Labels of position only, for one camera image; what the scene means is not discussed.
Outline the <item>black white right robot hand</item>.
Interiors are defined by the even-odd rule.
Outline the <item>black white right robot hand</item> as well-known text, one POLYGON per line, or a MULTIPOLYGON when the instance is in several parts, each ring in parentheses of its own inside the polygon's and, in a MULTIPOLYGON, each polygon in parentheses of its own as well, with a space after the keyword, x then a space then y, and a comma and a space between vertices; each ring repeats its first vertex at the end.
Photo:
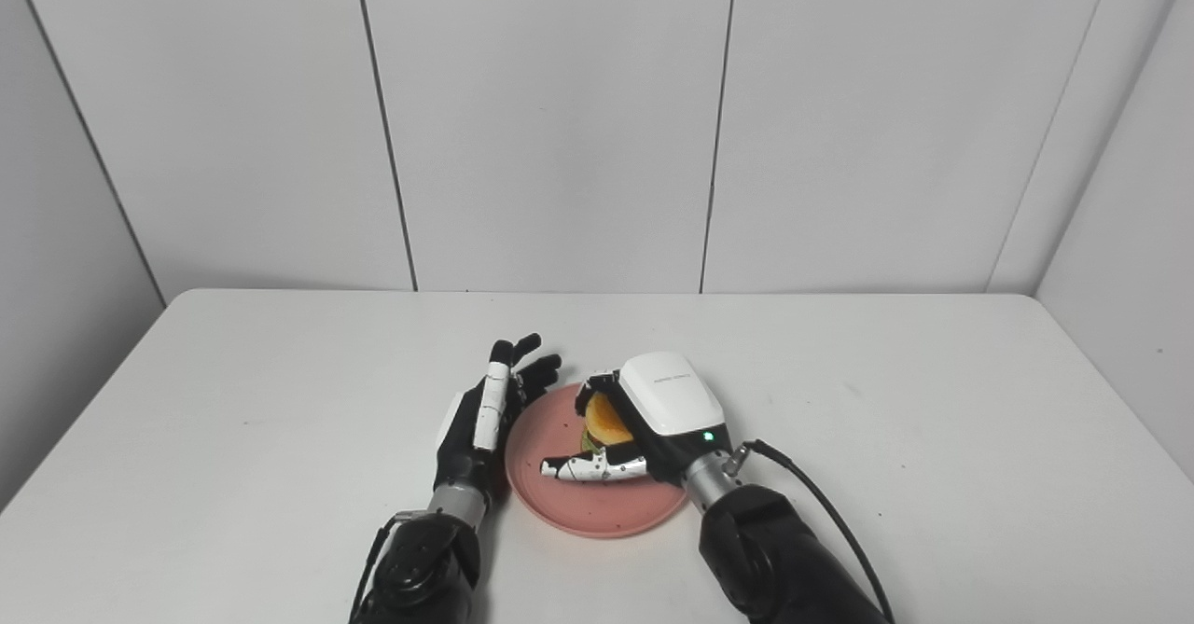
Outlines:
POLYGON ((593 373, 576 393, 580 453, 541 461, 543 477, 683 484, 698 465, 722 465, 733 445, 719 400, 685 356, 656 352, 593 373))

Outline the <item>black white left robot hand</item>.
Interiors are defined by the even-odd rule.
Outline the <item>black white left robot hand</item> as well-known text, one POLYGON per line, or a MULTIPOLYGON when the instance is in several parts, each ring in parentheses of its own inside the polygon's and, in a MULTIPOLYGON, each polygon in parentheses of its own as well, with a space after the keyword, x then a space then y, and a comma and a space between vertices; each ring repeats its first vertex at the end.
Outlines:
POLYGON ((481 381, 458 394, 442 430, 433 489, 464 484, 488 506, 504 482, 507 435, 513 424, 559 379, 562 357, 547 354, 522 365, 542 345, 533 332, 517 342, 496 340, 481 381))

